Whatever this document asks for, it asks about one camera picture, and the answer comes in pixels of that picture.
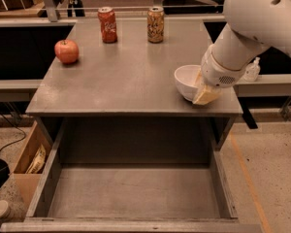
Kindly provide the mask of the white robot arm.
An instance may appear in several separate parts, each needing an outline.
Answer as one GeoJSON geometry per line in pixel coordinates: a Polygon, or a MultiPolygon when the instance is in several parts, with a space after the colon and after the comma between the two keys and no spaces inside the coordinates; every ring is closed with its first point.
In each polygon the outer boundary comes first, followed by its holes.
{"type": "Polygon", "coordinates": [[[233,86],[248,63],[269,48],[291,58],[291,0],[225,0],[226,24],[202,57],[192,102],[206,105],[233,86]]]}

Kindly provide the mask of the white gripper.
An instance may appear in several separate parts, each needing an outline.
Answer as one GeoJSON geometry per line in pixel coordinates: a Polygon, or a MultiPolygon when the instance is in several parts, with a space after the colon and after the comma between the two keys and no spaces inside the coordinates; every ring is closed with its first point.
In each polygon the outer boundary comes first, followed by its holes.
{"type": "Polygon", "coordinates": [[[196,74],[194,86],[197,87],[197,92],[192,100],[195,105],[207,105],[216,100],[221,95],[218,87],[234,86],[244,74],[244,69],[229,70],[219,64],[212,53],[213,47],[214,45],[208,47],[202,57],[201,69],[196,74]]]}

